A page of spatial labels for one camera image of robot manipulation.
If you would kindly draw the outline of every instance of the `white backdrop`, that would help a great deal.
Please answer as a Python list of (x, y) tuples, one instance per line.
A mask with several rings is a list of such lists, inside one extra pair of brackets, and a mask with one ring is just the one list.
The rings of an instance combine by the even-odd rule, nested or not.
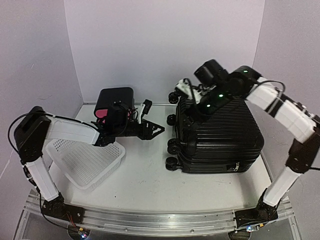
[(209, 59), (253, 65), (264, 0), (64, 0), (84, 102), (130, 86), (137, 102), (167, 102)]

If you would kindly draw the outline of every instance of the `pink foam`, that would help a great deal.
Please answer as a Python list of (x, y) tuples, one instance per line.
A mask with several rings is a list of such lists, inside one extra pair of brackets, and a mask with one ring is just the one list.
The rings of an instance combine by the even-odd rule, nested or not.
[(99, 119), (106, 117), (108, 114), (108, 109), (100, 109), (95, 112), (95, 116)]

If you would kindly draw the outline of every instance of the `suitcase zipper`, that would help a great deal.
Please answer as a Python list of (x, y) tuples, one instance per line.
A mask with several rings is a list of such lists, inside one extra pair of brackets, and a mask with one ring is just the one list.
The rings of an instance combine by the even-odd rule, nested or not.
[(238, 169), (239, 169), (239, 167), (240, 167), (240, 163), (237, 162), (237, 163), (235, 164), (235, 168), (233, 169), (233, 171), (234, 171), (234, 172), (237, 172)]

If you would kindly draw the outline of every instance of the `red wire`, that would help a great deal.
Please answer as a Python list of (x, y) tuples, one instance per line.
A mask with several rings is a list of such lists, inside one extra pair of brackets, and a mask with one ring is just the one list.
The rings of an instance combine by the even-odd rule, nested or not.
[(74, 221), (72, 220), (72, 216), (69, 216), (68, 213), (67, 213), (66, 215), (68, 216), (68, 219), (69, 219), (70, 223), (72, 223), (72, 225), (73, 225), (76, 229), (78, 229), (77, 226), (75, 225)]

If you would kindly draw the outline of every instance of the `white wall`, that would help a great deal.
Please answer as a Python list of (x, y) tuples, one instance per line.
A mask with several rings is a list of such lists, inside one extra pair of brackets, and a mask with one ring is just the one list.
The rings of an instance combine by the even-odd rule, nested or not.
[[(286, 94), (320, 115), (320, 1), (267, 0), (253, 67), (266, 78), (283, 81)], [(293, 137), (256, 108), (254, 116), (265, 139), (264, 153), (276, 176), (284, 166)], [(315, 167), (320, 167), (318, 154)], [(305, 240), (320, 235), (320, 172), (308, 171), (289, 191)]]
[(65, 0), (84, 102), (132, 86), (135, 100), (168, 102), (205, 61), (252, 66), (265, 0)]
[(31, 185), (7, 140), (35, 105), (74, 116), (83, 100), (63, 0), (0, 1), (0, 239), (12, 239)]

